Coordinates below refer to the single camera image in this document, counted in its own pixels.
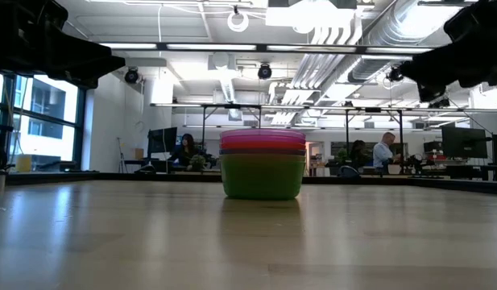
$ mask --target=ceiling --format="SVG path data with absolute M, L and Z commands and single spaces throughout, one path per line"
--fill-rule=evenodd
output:
M 76 37 L 95 42 L 157 42 L 160 37 L 163 42 L 216 42 L 216 43 L 267 43 L 267 44 L 308 44 L 313 33 L 299 34 L 290 27 L 268 27 L 263 19 L 250 17 L 250 24 L 244 32 L 234 32 L 227 26 L 229 7 L 212 8 L 205 6 L 205 20 L 199 14 L 197 6 L 183 6 L 190 12 L 177 10 L 169 6 L 159 5 L 126 5 L 124 3 L 89 2 L 87 0 L 57 0 L 69 11 L 68 22 L 64 28 L 67 33 Z M 368 25 L 391 0 L 375 0 L 375 8 L 363 13 L 363 28 Z M 267 2 L 255 1 L 255 8 L 250 11 L 263 13 Z M 441 45 L 449 42 L 442 31 L 435 32 L 425 39 L 422 44 Z M 180 84 L 175 87 L 176 97 L 192 95 L 212 95 L 214 90 L 221 90 L 220 82 L 203 79 L 207 73 L 209 52 L 121 52 L 126 58 L 164 58 L 174 69 Z M 233 80 L 236 90 L 268 92 L 273 81 L 282 78 L 291 79 L 300 67 L 303 54 L 278 53 L 235 53 L 236 68 L 240 77 Z M 261 63 L 269 63 L 273 75 L 269 81 L 260 81 L 257 72 Z M 140 68 L 139 71 L 147 76 L 156 76 L 157 68 Z M 403 82 L 392 89 L 386 84 L 376 82 L 364 85 L 357 91 L 358 102 L 364 100 L 379 100 L 382 103 L 391 100 L 406 100 L 414 102 L 418 96 L 416 85 Z M 464 106 L 468 93 L 454 90 L 453 99 Z

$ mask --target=woman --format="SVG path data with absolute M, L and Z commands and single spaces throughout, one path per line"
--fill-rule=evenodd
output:
M 369 161 L 368 156 L 364 153 L 367 144 L 362 140 L 355 140 L 352 145 L 352 151 L 350 152 L 350 160 L 352 161 L 352 167 L 355 169 L 361 168 Z
M 194 138 L 191 134 L 182 136 L 181 146 L 176 149 L 169 161 L 178 160 L 178 164 L 185 166 L 187 170 L 191 169 L 191 158 L 197 153 L 194 147 Z

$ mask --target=green plastic bowl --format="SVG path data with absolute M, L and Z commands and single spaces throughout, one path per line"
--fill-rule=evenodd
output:
M 228 197 L 291 200 L 300 192 L 305 156 L 232 154 L 220 156 Z

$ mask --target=man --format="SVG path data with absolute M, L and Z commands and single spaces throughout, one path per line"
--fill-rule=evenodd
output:
M 393 156 L 390 146 L 395 142 L 395 136 L 390 133 L 384 133 L 383 139 L 374 146 L 374 167 L 382 172 L 387 173 L 387 165 L 390 160 L 400 158 L 400 155 Z

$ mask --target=security camera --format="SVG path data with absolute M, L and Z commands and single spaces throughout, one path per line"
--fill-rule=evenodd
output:
M 271 68 L 269 64 L 261 64 L 259 68 L 259 73 L 257 74 L 259 79 L 267 80 L 271 77 Z
M 131 85 L 138 84 L 143 80 L 141 75 L 138 73 L 138 68 L 128 68 L 128 72 L 125 74 L 125 82 Z

